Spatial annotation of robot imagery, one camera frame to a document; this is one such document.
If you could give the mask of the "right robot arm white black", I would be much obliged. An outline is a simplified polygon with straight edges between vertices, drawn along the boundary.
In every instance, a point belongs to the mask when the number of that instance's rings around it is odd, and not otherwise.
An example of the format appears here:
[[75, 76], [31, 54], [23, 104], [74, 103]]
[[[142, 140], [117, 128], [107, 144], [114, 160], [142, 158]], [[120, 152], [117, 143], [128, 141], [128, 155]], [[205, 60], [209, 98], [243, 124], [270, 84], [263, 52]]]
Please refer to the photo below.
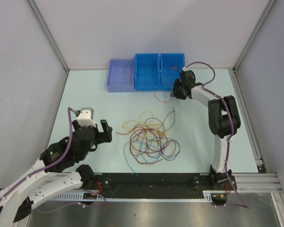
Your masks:
[[234, 96], [220, 96], [195, 81], [191, 70], [180, 72], [180, 78], [173, 85], [171, 96], [185, 100], [196, 100], [208, 108], [208, 122], [214, 135], [214, 156], [210, 165], [209, 185], [215, 190], [236, 190], [235, 179], [231, 177], [231, 141], [241, 126], [239, 111]]

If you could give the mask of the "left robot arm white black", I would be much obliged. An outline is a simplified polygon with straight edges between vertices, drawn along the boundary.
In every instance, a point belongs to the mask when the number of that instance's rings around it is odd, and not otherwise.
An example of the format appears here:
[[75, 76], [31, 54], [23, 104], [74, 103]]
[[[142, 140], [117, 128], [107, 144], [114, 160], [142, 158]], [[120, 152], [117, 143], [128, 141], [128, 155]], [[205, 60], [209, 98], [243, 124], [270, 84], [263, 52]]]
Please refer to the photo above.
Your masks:
[[102, 132], [90, 122], [84, 125], [72, 121], [68, 137], [51, 144], [20, 180], [0, 189], [0, 227], [9, 227], [26, 218], [41, 204], [61, 193], [94, 186], [95, 174], [86, 164], [58, 180], [46, 181], [84, 160], [99, 144], [112, 141], [112, 127], [106, 120], [100, 122]]

